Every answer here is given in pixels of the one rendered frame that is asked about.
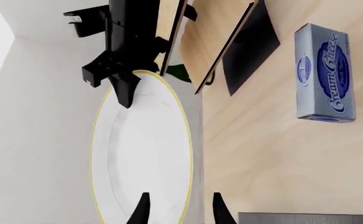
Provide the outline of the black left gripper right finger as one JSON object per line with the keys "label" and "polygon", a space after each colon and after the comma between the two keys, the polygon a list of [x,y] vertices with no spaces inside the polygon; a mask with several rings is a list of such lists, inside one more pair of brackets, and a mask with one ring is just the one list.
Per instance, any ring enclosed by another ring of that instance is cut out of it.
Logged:
{"label": "black left gripper right finger", "polygon": [[212,207],[215,224],[237,224],[229,212],[221,193],[215,192],[213,194]]}

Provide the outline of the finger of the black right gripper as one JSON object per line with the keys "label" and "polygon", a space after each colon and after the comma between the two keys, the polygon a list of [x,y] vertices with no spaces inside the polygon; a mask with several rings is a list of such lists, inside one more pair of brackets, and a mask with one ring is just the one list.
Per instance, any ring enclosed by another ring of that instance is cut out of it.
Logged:
{"label": "finger of the black right gripper", "polygon": [[134,99],[134,93],[140,78],[132,72],[121,72],[109,77],[109,81],[114,88],[119,104],[125,108],[130,108]]}

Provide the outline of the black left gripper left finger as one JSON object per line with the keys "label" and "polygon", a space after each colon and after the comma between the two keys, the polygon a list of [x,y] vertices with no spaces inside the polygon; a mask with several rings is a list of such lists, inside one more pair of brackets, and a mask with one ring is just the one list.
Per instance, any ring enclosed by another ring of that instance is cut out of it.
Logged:
{"label": "black left gripper left finger", "polygon": [[150,194],[144,192],[126,224],[148,224],[150,216]]}

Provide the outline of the white plate with yellow rim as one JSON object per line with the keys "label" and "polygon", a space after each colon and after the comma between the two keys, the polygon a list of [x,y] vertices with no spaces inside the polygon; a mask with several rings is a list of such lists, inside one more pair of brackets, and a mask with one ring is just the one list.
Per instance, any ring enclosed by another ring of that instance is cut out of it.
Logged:
{"label": "white plate with yellow rim", "polygon": [[130,108],[109,89],[94,121],[90,179],[101,224],[126,224],[142,193],[148,224],[182,224],[193,181],[190,127],[180,100],[159,75],[141,80]]}

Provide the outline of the dark green bottle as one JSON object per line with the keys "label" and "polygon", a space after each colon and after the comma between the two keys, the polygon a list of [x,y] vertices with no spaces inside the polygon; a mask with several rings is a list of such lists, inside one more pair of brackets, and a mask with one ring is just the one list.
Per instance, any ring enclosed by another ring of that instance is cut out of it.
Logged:
{"label": "dark green bottle", "polygon": [[167,74],[181,80],[183,82],[191,83],[190,76],[185,68],[184,64],[169,65],[167,67]]}

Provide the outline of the pale wooden rack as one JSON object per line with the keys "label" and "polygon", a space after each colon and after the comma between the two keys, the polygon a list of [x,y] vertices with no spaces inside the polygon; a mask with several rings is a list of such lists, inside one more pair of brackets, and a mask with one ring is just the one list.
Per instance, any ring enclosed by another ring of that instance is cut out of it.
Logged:
{"label": "pale wooden rack", "polygon": [[197,93],[223,65],[233,95],[280,45],[265,0],[192,1],[177,43],[182,63]]}

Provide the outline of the grey cream cheese box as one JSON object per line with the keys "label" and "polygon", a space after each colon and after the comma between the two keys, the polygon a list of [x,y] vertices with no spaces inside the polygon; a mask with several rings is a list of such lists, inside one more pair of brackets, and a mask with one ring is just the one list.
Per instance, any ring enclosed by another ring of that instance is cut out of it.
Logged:
{"label": "grey cream cheese box", "polygon": [[305,24],[294,33],[296,116],[329,123],[356,119],[349,36]]}

